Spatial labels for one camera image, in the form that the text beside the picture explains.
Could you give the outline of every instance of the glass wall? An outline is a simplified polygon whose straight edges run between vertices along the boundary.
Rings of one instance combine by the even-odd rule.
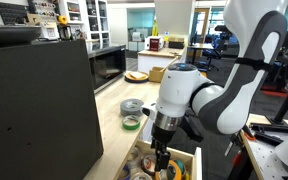
[[[145,49],[145,38],[151,36],[155,9],[127,9],[128,48],[130,51]]]

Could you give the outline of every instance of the wooden table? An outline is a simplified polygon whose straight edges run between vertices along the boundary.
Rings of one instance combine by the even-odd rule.
[[[96,106],[104,146],[103,156],[95,163],[85,180],[115,180],[144,128],[147,117],[141,117],[141,126],[135,131],[122,128],[120,103],[136,98],[144,103],[156,102],[159,83],[131,84],[120,79],[96,94]]]
[[[250,123],[270,124],[265,116],[256,114],[250,114],[246,123],[247,126],[249,126]],[[284,166],[275,154],[274,146],[257,140],[250,141],[246,138],[244,132],[240,133],[240,137],[244,145],[241,150],[242,158],[239,165],[233,167],[228,179],[247,179],[253,169],[260,180],[282,179],[281,176],[279,176],[280,174],[288,176],[288,171],[284,169]]]
[[[159,51],[143,50],[139,52],[138,55],[175,58],[175,54],[182,56],[183,52],[184,49],[162,48]]]
[[[193,49],[193,59],[192,64],[195,64],[195,56],[197,50],[204,50],[204,49],[214,49],[212,44],[209,43],[195,43],[191,46],[187,46],[187,48]]]
[[[138,71],[149,73],[154,66],[164,68],[176,56],[180,56],[180,58],[175,63],[185,62],[186,48],[162,48],[159,51],[143,50],[138,52]]]

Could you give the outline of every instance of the box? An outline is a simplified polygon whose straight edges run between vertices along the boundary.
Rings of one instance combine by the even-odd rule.
[[[180,37],[170,37],[168,39],[169,42],[182,42],[184,43],[184,38],[180,38]]]
[[[143,142],[139,140],[136,142],[135,146],[139,148],[143,155],[155,154],[155,150],[151,148],[151,144],[149,144],[148,142]],[[171,153],[171,159],[177,159],[183,162],[186,172],[190,175],[190,179],[197,180],[199,176],[202,177],[202,172],[197,172],[198,162],[201,163],[201,161],[197,162],[193,154],[185,153],[172,148],[167,148],[167,150]]]
[[[145,49],[149,51],[159,51],[164,46],[162,36],[149,36],[145,38]]]
[[[161,67],[153,67],[152,70],[150,70],[148,79],[151,82],[161,82],[163,75],[164,75],[164,71],[161,71],[163,68]]]
[[[184,48],[184,43],[183,42],[170,41],[168,43],[168,47],[169,48],[173,48],[173,49],[183,49]]]
[[[170,37],[168,47],[173,48],[173,49],[183,49],[184,48],[184,38]]]

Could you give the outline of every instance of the plate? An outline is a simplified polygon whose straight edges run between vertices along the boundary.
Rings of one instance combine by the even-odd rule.
[[[145,73],[145,72],[140,72],[142,74],[145,74],[145,76],[142,77],[142,78],[139,78],[139,79],[133,78],[130,73],[131,72],[128,72],[128,73],[125,74],[124,80],[127,81],[127,82],[130,82],[130,83],[143,83],[143,82],[147,82],[148,81],[148,74]]]

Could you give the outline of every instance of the black panel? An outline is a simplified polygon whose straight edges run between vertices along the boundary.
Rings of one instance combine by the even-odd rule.
[[[14,25],[16,18],[26,17],[27,12],[28,6],[0,2],[0,14],[4,25]]]
[[[83,179],[103,146],[84,41],[0,49],[0,179]]]

